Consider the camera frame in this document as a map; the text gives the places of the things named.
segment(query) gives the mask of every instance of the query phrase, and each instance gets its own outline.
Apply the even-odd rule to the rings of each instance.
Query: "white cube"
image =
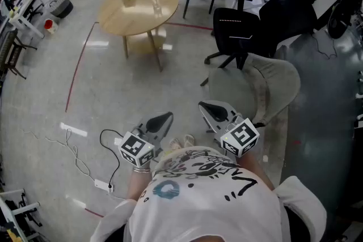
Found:
[[[256,145],[259,137],[260,134],[247,118],[234,129],[222,135],[221,146],[240,158]]]
[[[155,146],[127,132],[119,145],[121,156],[136,167],[142,167],[155,157]]]

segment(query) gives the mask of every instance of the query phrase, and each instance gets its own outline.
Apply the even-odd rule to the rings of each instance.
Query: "white t-shirt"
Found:
[[[169,154],[137,203],[126,200],[98,225],[91,242],[105,241],[129,221],[132,242],[281,242],[278,196],[255,174],[208,147]]]

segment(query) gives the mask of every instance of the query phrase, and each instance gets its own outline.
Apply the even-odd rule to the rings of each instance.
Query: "person's right arm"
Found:
[[[246,170],[253,172],[256,176],[263,180],[263,182],[270,188],[270,190],[274,190],[271,180],[265,174],[264,170],[258,163],[257,159],[254,157],[254,154],[251,151],[247,151],[240,158],[236,158],[237,163],[245,168]]]

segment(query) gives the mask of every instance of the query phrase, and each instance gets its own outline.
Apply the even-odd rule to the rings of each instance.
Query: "office chair backrest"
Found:
[[[269,0],[260,9],[261,28],[257,39],[264,40],[265,46],[272,49],[270,56],[274,55],[280,41],[313,30],[316,22],[314,1]]]
[[[288,61],[265,58],[251,53],[248,53],[245,64],[256,68],[266,81],[269,96],[265,115],[259,121],[266,125],[288,106],[299,93],[299,73]]]

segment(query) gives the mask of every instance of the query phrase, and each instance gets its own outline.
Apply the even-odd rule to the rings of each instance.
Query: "black cable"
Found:
[[[110,148],[108,148],[107,146],[105,146],[105,145],[103,145],[103,144],[102,144],[101,137],[102,137],[102,133],[104,133],[105,131],[115,132],[115,133],[117,133],[119,136],[121,136],[122,138],[123,138],[123,136],[122,136],[120,133],[118,133],[117,131],[112,130],[112,129],[103,129],[103,130],[102,130],[102,132],[101,132],[101,134],[100,134],[100,143],[101,143],[101,145],[102,145],[104,148],[107,148],[108,150],[110,150],[110,152],[112,152],[112,153],[114,154],[114,156],[117,158],[117,162],[119,163],[119,165],[117,166],[117,168],[116,168],[116,169],[115,169],[115,171],[113,172],[113,174],[112,174],[112,176],[111,176],[111,178],[110,178],[110,180],[109,180],[109,182],[108,182],[108,187],[109,187],[109,188],[112,188],[112,187],[111,187],[111,181],[112,181],[112,178],[113,178],[113,176],[114,176],[115,172],[116,172],[116,171],[119,169],[119,167],[120,167],[120,160],[119,160],[119,158],[117,157],[117,155],[114,153],[114,151],[113,151],[112,149],[110,149]]]
[[[324,56],[326,56],[327,57],[327,60],[330,60],[331,57],[333,57],[333,56],[335,56],[336,58],[338,58],[338,55],[337,55],[336,49],[335,49],[334,39],[333,39],[334,54],[331,54],[331,55],[328,56],[327,54],[325,54],[324,52],[322,52],[321,50],[319,50],[319,42],[316,39],[316,37],[314,37],[312,34],[311,34],[311,37],[316,41],[316,49],[317,49],[318,53],[323,54]]]

